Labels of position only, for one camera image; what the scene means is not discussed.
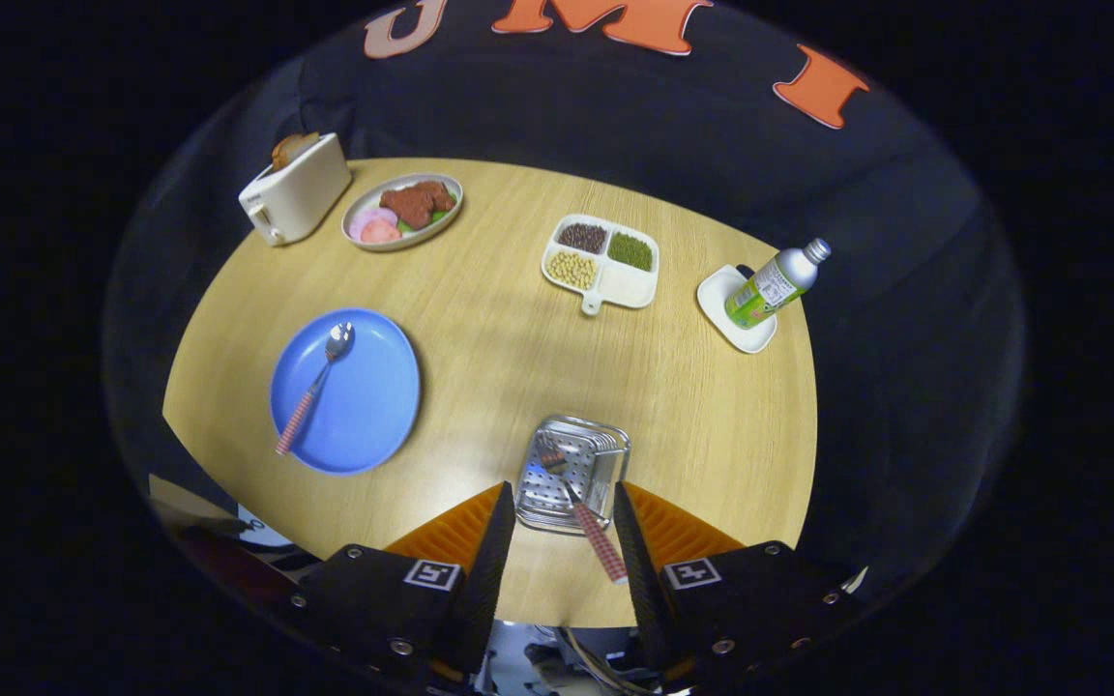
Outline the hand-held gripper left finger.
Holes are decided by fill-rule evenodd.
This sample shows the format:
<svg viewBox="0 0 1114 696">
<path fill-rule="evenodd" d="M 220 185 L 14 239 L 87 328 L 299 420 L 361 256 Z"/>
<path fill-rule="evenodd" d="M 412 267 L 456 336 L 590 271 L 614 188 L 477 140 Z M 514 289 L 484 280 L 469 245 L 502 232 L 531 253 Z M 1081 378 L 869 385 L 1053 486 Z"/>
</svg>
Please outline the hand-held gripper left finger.
<svg viewBox="0 0 1114 696">
<path fill-rule="evenodd" d="M 349 543 L 282 595 L 278 620 L 371 690 L 468 690 L 514 537 L 507 481 L 385 549 Z"/>
</svg>

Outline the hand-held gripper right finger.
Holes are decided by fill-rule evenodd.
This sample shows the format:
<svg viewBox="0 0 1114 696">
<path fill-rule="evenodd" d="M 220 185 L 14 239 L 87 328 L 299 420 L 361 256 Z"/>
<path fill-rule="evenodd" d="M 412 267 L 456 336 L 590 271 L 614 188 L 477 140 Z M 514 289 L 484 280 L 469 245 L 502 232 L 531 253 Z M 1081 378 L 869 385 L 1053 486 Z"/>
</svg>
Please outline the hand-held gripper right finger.
<svg viewBox="0 0 1114 696">
<path fill-rule="evenodd" d="M 786 543 L 741 543 L 628 481 L 613 511 L 645 661 L 667 690 L 743 690 L 858 619 L 836 574 Z"/>
</svg>

